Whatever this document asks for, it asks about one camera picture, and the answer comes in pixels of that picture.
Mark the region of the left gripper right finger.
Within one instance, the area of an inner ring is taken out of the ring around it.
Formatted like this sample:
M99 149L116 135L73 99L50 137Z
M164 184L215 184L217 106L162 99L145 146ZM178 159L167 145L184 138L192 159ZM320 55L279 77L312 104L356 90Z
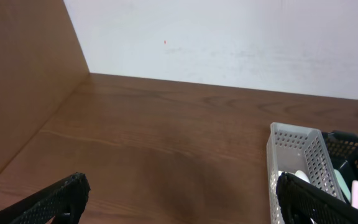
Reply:
M358 224L358 209L293 174L278 178L276 195L285 224Z

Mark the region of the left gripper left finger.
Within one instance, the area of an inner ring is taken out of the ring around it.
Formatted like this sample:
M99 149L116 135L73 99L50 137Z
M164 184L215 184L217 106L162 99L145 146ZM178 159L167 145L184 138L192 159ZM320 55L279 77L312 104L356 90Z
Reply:
M76 224L85 211L90 185L75 172L0 211L0 224Z

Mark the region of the white spoon cluster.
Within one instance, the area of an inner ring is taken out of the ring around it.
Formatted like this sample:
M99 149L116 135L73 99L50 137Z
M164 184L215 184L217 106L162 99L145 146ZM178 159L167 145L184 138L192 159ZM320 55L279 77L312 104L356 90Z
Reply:
M297 170L295 172L295 175L300 178L301 180L304 180L307 183L310 183L310 180L308 178L308 176L302 171L302 170Z

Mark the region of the pale blue plastic fork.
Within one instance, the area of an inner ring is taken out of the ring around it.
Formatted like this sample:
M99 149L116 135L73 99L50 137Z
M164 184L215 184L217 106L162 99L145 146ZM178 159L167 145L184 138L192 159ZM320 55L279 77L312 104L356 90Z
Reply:
M345 198L351 202L351 191L349 190L347 184L346 184L346 181L344 180L343 176L341 175L341 173L335 169L334 170L334 173L336 175L336 178L337 178L337 181L338 181L338 184L341 188L341 191L342 191L342 194L345 196Z

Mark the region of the white fork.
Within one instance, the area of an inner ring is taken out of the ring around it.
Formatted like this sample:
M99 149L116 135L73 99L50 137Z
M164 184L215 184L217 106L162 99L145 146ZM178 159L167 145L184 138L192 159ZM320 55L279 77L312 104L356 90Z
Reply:
M351 206L358 209L358 180L352 181Z

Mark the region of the black plastic basket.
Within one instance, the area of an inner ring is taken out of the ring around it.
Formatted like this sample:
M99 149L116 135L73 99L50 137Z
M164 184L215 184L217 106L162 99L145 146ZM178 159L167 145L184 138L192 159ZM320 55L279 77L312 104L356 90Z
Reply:
M351 191L352 181L358 180L358 136L341 131L322 135L334 169L341 173Z

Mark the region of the clear plastic basket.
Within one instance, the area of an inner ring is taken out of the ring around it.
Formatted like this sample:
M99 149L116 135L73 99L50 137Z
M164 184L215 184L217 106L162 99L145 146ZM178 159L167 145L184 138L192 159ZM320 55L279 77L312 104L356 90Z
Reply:
M344 201L321 131L273 122L267 142L267 177L270 220L283 223L276 196L279 172L304 172L312 185Z

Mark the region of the brown side panel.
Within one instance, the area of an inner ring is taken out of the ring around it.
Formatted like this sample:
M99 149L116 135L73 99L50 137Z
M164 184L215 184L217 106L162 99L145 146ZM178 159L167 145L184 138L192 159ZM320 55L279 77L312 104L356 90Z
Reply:
M0 1L0 173L88 74L62 0Z

